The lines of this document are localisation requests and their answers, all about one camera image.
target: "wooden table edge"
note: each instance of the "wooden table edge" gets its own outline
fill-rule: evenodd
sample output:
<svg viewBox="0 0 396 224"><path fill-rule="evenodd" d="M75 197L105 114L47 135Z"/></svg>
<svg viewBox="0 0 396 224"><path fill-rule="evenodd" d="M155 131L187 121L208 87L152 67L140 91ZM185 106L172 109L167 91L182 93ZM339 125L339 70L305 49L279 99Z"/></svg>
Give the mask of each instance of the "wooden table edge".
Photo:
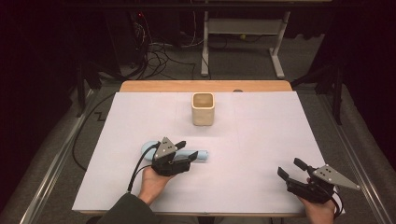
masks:
<svg viewBox="0 0 396 224"><path fill-rule="evenodd" d="M120 92L292 91L285 80L129 80Z"/></svg>

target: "table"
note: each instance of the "table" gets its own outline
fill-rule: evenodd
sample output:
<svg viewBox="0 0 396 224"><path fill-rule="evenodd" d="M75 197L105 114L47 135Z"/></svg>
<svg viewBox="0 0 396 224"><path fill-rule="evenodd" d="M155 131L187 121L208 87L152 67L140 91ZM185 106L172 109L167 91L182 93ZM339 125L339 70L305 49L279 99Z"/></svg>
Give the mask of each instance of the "table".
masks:
<svg viewBox="0 0 396 224"><path fill-rule="evenodd" d="M192 91L215 93L214 125L191 124ZM298 96L286 81L128 81L113 101L73 210L109 209L127 189L141 146L162 140L162 134L175 143L185 140L188 150L208 150L209 158L169 182L151 206L157 214L303 216L277 166L304 181L307 174L293 165L295 157L324 164Z"/></svg>
<svg viewBox="0 0 396 224"><path fill-rule="evenodd" d="M309 0L309 1L293 1L293 2L331 2L332 0ZM288 0L222 0L220 2L290 2ZM280 60L277 56L280 45L282 43L283 35L285 34L286 27L288 25L290 17L290 11L286 10L283 18L279 20L246 20L246 19L210 19L209 13L206 11L204 16L204 46L202 51L201 61L201 75L206 77L209 75L209 48L207 46L207 40L209 34L235 34L235 35L276 35L277 39L273 48L269 48L276 76L279 79L284 79L285 74L283 73Z"/></svg>

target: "wrist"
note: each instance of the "wrist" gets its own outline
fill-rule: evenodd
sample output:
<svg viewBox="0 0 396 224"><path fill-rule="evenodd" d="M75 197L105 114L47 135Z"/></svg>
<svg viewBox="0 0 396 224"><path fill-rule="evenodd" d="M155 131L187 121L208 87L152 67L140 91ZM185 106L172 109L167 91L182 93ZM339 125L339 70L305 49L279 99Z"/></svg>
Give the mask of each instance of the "wrist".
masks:
<svg viewBox="0 0 396 224"><path fill-rule="evenodd" d="M154 202L154 197L151 194L147 194L145 192L140 192L137 198L142 200L147 205L151 205Z"/></svg>

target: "table leg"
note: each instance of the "table leg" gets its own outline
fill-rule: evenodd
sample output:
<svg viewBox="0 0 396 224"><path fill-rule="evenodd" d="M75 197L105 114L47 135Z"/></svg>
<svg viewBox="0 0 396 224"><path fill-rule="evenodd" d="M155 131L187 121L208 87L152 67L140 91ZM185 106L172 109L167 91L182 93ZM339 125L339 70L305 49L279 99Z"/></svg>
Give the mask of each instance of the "table leg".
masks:
<svg viewBox="0 0 396 224"><path fill-rule="evenodd" d="M289 11L285 12L283 16L282 24L277 34L276 46L274 48L269 49L271 59L276 71L276 76L279 79L284 79L285 74L283 73L282 66L280 65L279 58L277 57L277 53L279 52L280 44L282 43L283 35L285 34L286 31L286 26L288 25L289 16L290 16L290 12Z"/></svg>
<svg viewBox="0 0 396 224"><path fill-rule="evenodd" d="M204 20L204 48L202 50L202 61L201 61L201 76L207 77L209 75L209 48L207 47L207 39L209 37L208 30L209 13L205 12Z"/></svg>

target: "electronic equipment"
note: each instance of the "electronic equipment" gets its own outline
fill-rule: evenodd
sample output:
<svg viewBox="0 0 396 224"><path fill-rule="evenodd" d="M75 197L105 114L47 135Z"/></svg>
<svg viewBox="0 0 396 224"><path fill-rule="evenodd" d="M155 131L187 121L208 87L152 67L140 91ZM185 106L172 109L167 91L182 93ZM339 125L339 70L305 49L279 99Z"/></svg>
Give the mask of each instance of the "electronic equipment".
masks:
<svg viewBox="0 0 396 224"><path fill-rule="evenodd" d="M334 191L334 186L342 186L356 190L361 189L359 185L356 185L345 176L338 173L328 164L320 168L313 168L298 158L294 159L294 164L300 167L303 171L308 172L309 181L307 184L304 184L295 179L291 179L289 178L288 173L278 167L277 174L286 181L287 190L311 203L326 203L327 201L332 200L337 209L334 218L338 217L343 210L343 207L340 209L338 203L333 198L333 194L336 193Z"/></svg>

